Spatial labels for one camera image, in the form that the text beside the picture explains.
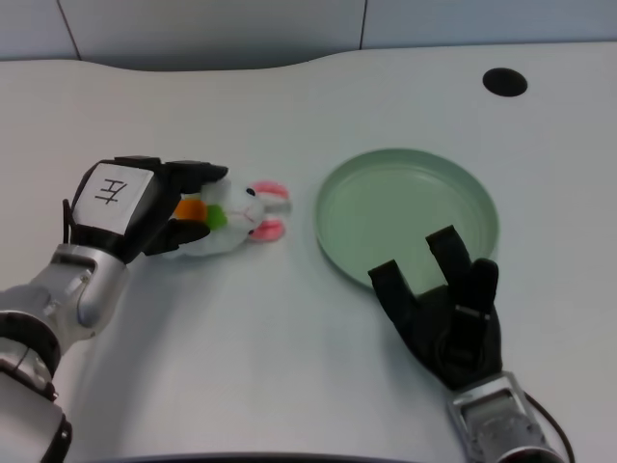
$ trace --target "white label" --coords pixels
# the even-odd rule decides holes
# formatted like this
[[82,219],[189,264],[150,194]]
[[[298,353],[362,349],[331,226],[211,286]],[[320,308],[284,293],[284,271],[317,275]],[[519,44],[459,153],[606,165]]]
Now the white label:
[[98,164],[73,210],[75,222],[124,235],[153,175],[144,169]]

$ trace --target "black hole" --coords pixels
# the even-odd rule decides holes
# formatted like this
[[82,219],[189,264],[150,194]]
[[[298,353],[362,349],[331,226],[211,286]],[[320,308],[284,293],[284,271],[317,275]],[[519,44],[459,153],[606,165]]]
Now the black hole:
[[486,90],[499,96],[519,96],[526,92],[526,79],[513,69],[495,68],[482,78]]

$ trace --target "white plush rabbit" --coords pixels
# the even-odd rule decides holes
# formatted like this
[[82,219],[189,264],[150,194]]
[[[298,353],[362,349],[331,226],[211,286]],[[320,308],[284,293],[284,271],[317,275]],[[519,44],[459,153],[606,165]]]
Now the white plush rabbit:
[[187,195],[175,210],[174,218],[203,220],[210,234],[198,241],[181,244],[163,254],[210,256],[226,253],[244,240],[275,241],[284,233],[280,219],[266,219],[266,212],[289,204],[287,189],[274,181],[259,181],[249,186],[223,178],[208,183],[196,195]]

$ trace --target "metal wrist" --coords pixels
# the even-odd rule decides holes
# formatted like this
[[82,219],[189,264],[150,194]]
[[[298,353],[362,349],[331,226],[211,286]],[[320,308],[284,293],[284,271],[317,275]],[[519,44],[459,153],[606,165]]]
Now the metal wrist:
[[525,457],[563,462],[547,444],[531,405],[510,372],[455,392],[448,409],[473,462],[507,463],[526,461]]
[[53,376],[75,342],[107,325],[127,276],[110,254],[61,244],[30,284],[0,292],[0,338],[34,349]]
[[51,384],[51,373],[39,354],[16,340],[0,338],[0,370],[43,395]]

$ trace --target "black cable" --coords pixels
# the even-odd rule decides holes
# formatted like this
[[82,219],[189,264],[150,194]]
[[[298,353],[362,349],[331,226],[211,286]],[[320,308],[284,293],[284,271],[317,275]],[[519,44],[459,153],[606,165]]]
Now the black cable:
[[62,242],[64,244],[68,244],[68,240],[69,240],[68,225],[69,225],[70,219],[71,219],[70,204],[68,203],[68,200],[64,200],[62,201]]
[[561,428],[557,420],[553,418],[552,415],[547,411],[547,409],[540,405],[540,403],[531,395],[529,395],[528,393],[524,393],[524,396],[529,401],[529,403],[533,405],[535,409],[538,410],[544,418],[547,419],[547,422],[550,423],[554,430],[557,431],[561,442],[563,442],[563,447],[566,448],[566,453],[568,453],[568,459],[570,460],[570,463],[576,463],[575,451],[572,449],[570,439],[568,439],[568,436],[566,436],[565,431]]

